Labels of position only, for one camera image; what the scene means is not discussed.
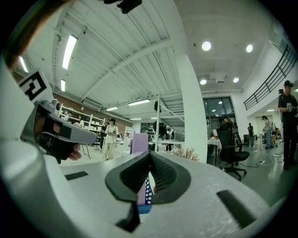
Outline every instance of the white column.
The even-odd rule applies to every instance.
[[[188,56],[176,58],[183,97],[185,148],[195,148],[200,162],[207,160],[207,124],[199,82]]]

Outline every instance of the black office chair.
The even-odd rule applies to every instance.
[[[219,157],[222,161],[228,162],[231,164],[231,167],[224,168],[226,172],[233,172],[239,177],[241,180],[241,175],[238,171],[244,171],[244,174],[247,173],[245,169],[235,168],[234,165],[238,165],[238,162],[246,160],[250,153],[246,151],[242,151],[242,146],[246,143],[238,143],[235,145],[232,133],[226,129],[217,129],[217,135],[219,137],[220,143],[222,144],[222,150],[219,153]]]

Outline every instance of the person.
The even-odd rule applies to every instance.
[[[84,128],[84,118],[81,115],[79,115],[79,120],[80,120],[79,127]]]
[[[250,146],[253,146],[255,143],[255,138],[253,136],[253,126],[251,125],[251,123],[248,124],[248,134],[250,136]]]
[[[72,114],[69,112],[66,116],[64,116],[64,121],[69,121],[69,118],[72,116]]]
[[[282,113],[283,131],[284,131],[284,169],[289,169],[289,164],[296,164],[294,154],[297,145],[297,125],[296,111],[297,100],[291,95],[291,88],[294,85],[286,80],[284,82],[284,93],[278,98],[278,108]]]
[[[266,147],[265,149],[273,148],[273,141],[271,137],[271,127],[270,127],[270,121],[266,116],[262,116],[262,121],[265,121],[265,126],[263,128],[263,131],[266,134]]]
[[[113,159],[114,158],[114,147],[116,143],[116,136],[118,133],[118,127],[115,125],[116,120],[111,118],[109,120],[109,125],[105,131],[106,133],[106,142],[104,144],[103,159]]]
[[[102,150],[102,144],[103,144],[103,141],[104,141],[104,138],[106,137],[106,129],[107,129],[107,126],[109,125],[109,122],[107,121],[105,125],[102,126],[102,129],[101,129],[101,143],[99,145],[100,149]]]

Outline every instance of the woman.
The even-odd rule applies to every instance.
[[[79,127],[84,128],[84,118],[81,117],[81,115],[79,115],[79,120],[80,120]]]
[[[116,120],[114,118],[111,118],[109,120],[109,125],[107,126],[107,129],[105,133],[106,136],[106,142],[104,144],[104,150],[103,150],[103,159],[113,159],[114,158],[114,147],[116,143],[116,137],[119,134],[118,133],[118,127],[115,126]]]
[[[248,134],[250,136],[250,146],[254,145],[255,142],[255,138],[253,136],[253,126],[251,125],[251,123],[248,124]]]
[[[265,127],[263,128],[263,131],[266,133],[266,144],[267,146],[265,149],[268,149],[269,147],[273,148],[273,141],[271,137],[271,128],[270,128],[270,121],[266,116],[262,116],[262,121],[265,121]]]

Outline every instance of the air conditioner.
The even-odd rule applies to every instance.
[[[95,110],[101,110],[102,108],[104,108],[102,105],[100,105],[97,102],[94,102],[90,99],[84,99],[82,101],[82,104],[89,108],[95,109]]]

